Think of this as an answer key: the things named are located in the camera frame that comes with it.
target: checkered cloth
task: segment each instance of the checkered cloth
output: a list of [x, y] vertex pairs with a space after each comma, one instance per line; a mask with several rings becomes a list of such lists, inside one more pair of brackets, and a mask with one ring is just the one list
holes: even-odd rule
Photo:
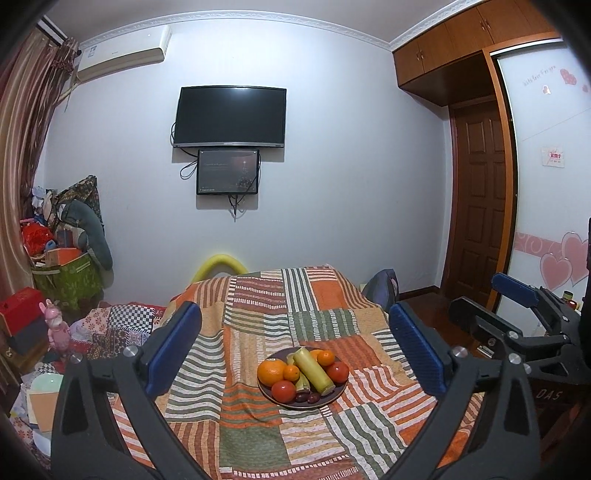
[[109, 313], [109, 328], [151, 333], [156, 310], [143, 305], [115, 305]]

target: black cable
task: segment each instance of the black cable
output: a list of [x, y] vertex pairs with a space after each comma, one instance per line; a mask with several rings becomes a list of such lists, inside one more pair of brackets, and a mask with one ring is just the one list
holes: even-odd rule
[[[197, 168], [199, 167], [199, 154], [195, 155], [191, 152], [186, 151], [184, 148], [182, 147], [175, 147], [174, 146], [174, 126], [177, 123], [173, 123], [172, 126], [170, 127], [170, 144], [173, 146], [173, 148], [179, 148], [181, 149], [183, 152], [185, 152], [187, 155], [189, 155], [190, 157], [196, 158], [197, 160], [192, 161], [189, 165], [185, 165], [183, 168], [181, 168], [181, 171], [178, 173], [181, 177], [181, 179], [183, 180], [188, 180], [190, 179], [193, 174], [197, 171]], [[183, 175], [183, 170], [185, 170], [185, 168], [191, 168], [194, 166], [194, 169], [191, 170], [191, 173], [189, 175]]]

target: crown molding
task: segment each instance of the crown molding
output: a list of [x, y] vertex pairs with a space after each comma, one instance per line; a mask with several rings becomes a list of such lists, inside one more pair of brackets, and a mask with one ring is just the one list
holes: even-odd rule
[[272, 22], [283, 22], [295, 25], [304, 25], [306, 27], [319, 28], [321, 30], [328, 30], [334, 33], [340, 33], [348, 37], [356, 38], [357, 40], [375, 45], [376, 47], [385, 48], [389, 50], [389, 42], [380, 40], [379, 38], [367, 35], [353, 28], [344, 27], [323, 20], [316, 20], [314, 18], [300, 17], [298, 15], [279, 14], [273, 12], [257, 12], [252, 10], [212, 10], [203, 12], [187, 12], [182, 14], [165, 15], [164, 17], [152, 18], [150, 20], [142, 20], [141, 22], [132, 23], [123, 27], [115, 28], [101, 35], [97, 35], [80, 43], [80, 48], [85, 48], [97, 45], [102, 41], [110, 38], [118, 37], [143, 28], [156, 27], [158, 25], [166, 25], [178, 22], [192, 22], [196, 20], [268, 20]]
[[425, 33], [430, 28], [435, 27], [437, 24], [485, 1], [486, 0], [454, 0], [446, 7], [436, 11], [433, 15], [429, 15], [425, 20], [421, 20], [414, 27], [409, 28], [402, 35], [392, 40], [389, 49], [391, 51], [398, 50], [400, 47], [407, 44], [412, 39], [417, 38], [422, 33]]

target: curtain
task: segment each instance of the curtain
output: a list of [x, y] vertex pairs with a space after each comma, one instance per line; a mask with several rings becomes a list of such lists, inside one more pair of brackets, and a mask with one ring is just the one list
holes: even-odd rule
[[34, 29], [0, 75], [0, 300], [33, 284], [19, 220], [30, 216], [41, 149], [77, 49], [73, 39], [57, 47]]

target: red box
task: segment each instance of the red box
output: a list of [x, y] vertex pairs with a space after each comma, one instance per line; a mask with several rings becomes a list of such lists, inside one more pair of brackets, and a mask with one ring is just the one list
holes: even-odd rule
[[39, 308], [39, 304], [43, 302], [43, 293], [34, 288], [25, 287], [16, 292], [0, 302], [0, 328], [8, 336], [14, 336], [39, 315], [43, 315]]

